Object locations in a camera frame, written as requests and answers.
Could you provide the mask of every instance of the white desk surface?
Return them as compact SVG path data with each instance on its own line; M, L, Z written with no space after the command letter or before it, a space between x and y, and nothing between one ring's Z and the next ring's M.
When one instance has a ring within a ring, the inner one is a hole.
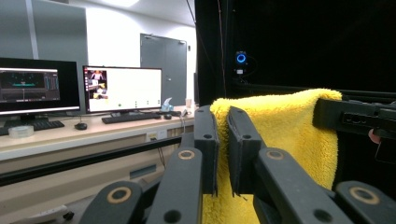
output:
M184 106L176 106L175 110L182 110ZM54 117L60 120L65 127L37 131L32 136L25 138L11 138L9 135L0 136L0 161L31 156L70 147L80 147L98 142L121 139L125 137L145 134L157 130L169 130L193 125L194 109L182 119L145 119L138 121L104 124L102 117L81 117L81 122L88 124L84 131L76 130L74 125L79 123L77 117Z

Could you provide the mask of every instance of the keyboard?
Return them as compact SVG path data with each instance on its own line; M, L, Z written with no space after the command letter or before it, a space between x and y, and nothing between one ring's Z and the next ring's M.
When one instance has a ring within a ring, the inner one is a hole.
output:
M55 128L62 128L64 124L61 123L59 120L53 121L35 121L35 122L28 122L28 123L13 123L8 124L8 126L0 127L0 136L8 135L8 129L12 127L22 126L22 125L31 125L35 131L42 131L47 129L55 129Z
M147 113L147 114L135 114L135 115L126 115L126 116L119 116L119 117L102 118L102 122L105 124L111 124L111 123L136 121L136 120L142 120L142 119L160 119L160 118L161 118L161 115L159 115L159 114Z

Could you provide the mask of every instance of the desk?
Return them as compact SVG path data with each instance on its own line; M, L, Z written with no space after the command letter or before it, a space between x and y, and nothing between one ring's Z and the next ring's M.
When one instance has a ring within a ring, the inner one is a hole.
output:
M104 124L101 117L83 116L82 122L88 124L88 129L78 131L74 125L79 122L79 117L56 118L65 125L64 128L38 131L20 139L1 136L0 173L134 146L146 142L146 133L150 132L166 130L168 136L179 136L184 130L192 132L193 112L191 110L191 114L184 118L185 127L177 117ZM175 148L177 146L164 147L165 158ZM155 172L138 178L150 181L163 172L158 150L1 187L0 223L13 222L88 197L110 183L130 180L131 172L153 166Z

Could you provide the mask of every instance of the monitor stand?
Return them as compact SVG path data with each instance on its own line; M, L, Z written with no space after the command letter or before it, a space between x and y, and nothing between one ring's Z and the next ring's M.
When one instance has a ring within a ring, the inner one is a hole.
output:
M21 115L19 119L6 120L4 127L17 127L36 122L48 122L48 118L37 118L35 115Z

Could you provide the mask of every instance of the blue light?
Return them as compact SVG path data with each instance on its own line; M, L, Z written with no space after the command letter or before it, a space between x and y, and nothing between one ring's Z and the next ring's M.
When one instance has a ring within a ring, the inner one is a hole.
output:
M236 52L236 63L245 64L247 62L247 55L244 51Z

